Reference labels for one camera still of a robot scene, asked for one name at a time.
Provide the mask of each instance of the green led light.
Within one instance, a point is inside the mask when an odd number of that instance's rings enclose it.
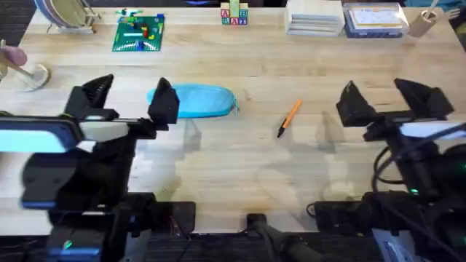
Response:
[[[67,250],[68,248],[70,248],[70,246],[73,245],[73,242],[69,241],[69,240],[66,240],[65,244],[63,244],[63,249],[64,250]]]

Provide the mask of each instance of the black cable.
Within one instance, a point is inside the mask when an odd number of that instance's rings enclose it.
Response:
[[[314,205],[315,205],[315,202],[312,202],[309,205],[307,205],[306,206],[306,213],[307,213],[308,216],[315,219],[315,214],[312,214],[311,211],[309,211],[309,208],[313,207]]]
[[[380,151],[380,153],[376,156],[375,160],[374,160],[374,165],[373,165],[373,170],[374,172],[377,171],[377,168],[379,167],[379,162],[380,162],[380,159],[382,159],[382,157],[388,152],[388,146],[385,146],[384,149],[382,149]],[[383,183],[387,183],[387,184],[390,184],[390,185],[403,185],[404,182],[402,180],[388,180],[388,179],[384,179],[384,178],[380,178],[379,177],[379,181],[383,182]]]
[[[46,34],[48,34],[48,33],[49,33],[49,31],[50,31],[50,29],[52,28],[52,26],[53,26],[53,24],[52,24],[52,23],[50,23],[50,26],[49,26],[49,28],[47,28],[47,32],[46,32]]]
[[[184,254],[186,253],[186,251],[189,249],[189,246],[191,245],[191,239],[188,241],[188,244],[186,244],[186,246],[184,247],[183,249],[183,252],[181,252],[180,256],[178,257],[178,259],[176,260],[176,262],[180,262],[181,259],[183,258]]]
[[[372,180],[371,180],[371,186],[372,186],[372,191],[374,192],[377,200],[382,204],[384,205],[385,208],[387,208],[390,212],[392,212],[393,214],[397,215],[399,218],[403,219],[410,227],[413,227],[415,228],[417,231],[419,231],[420,233],[424,234],[426,237],[429,237],[432,241],[434,241],[435,243],[437,243],[437,245],[439,247],[442,247],[446,252],[448,252],[451,256],[453,256],[454,258],[456,258],[458,261],[461,261],[461,262],[466,262],[466,260],[460,255],[458,254],[456,251],[454,251],[451,247],[449,247],[447,244],[443,243],[441,240],[439,240],[437,237],[433,236],[430,232],[428,232],[426,229],[422,228],[421,226],[419,226],[418,224],[416,224],[415,222],[413,222],[411,219],[407,218],[405,215],[403,215],[402,213],[398,212],[395,208],[391,207],[390,204],[386,203],[383,199],[381,199],[378,195],[379,193],[379,188],[377,187],[377,181],[380,177],[380,175],[382,174],[382,172],[390,165],[392,164],[396,159],[399,159],[401,158],[402,156],[404,156],[405,154],[407,154],[408,152],[410,151],[413,151],[414,149],[417,149],[421,146],[424,146],[434,140],[437,140],[445,135],[450,135],[454,132],[457,132],[457,131],[460,131],[460,130],[465,130],[466,129],[466,123],[463,123],[463,124],[460,124],[460,125],[457,125],[455,127],[450,127],[446,130],[443,130],[443,131],[440,131],[440,132],[437,132],[435,134],[432,134],[432,135],[429,135],[428,137],[424,138],[424,139],[421,139],[415,143],[413,143],[412,145],[410,146],[407,146],[405,147],[403,150],[399,151],[398,153],[396,154],[393,154],[392,156],[390,156],[388,159],[386,159],[381,165],[380,167],[376,170],[376,172],[374,172],[374,175],[372,176]]]

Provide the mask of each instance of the plate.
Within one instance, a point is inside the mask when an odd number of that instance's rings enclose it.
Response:
[[[57,15],[71,27],[81,27],[86,23],[86,12],[79,0],[48,0]]]
[[[59,20],[55,19],[55,17],[50,14],[50,11],[47,8],[47,5],[44,3],[44,0],[34,0],[36,3],[36,7],[41,11],[41,13],[51,22],[58,26],[66,26],[66,24],[60,22]]]

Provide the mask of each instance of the white stand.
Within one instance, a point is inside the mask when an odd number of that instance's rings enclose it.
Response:
[[[23,86],[21,90],[23,92],[32,92],[42,88],[50,79],[50,72],[43,65],[36,65],[32,73],[27,72],[21,67],[15,65],[11,61],[5,58],[2,48],[6,46],[5,40],[0,41],[0,79],[3,79],[7,73],[8,68],[15,70]]]

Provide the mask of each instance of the green lego baseplate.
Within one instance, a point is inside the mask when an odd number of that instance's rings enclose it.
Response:
[[[113,52],[158,52],[162,45],[165,17],[158,14],[156,17],[121,17],[116,30]],[[149,37],[143,36],[141,25],[147,25]]]

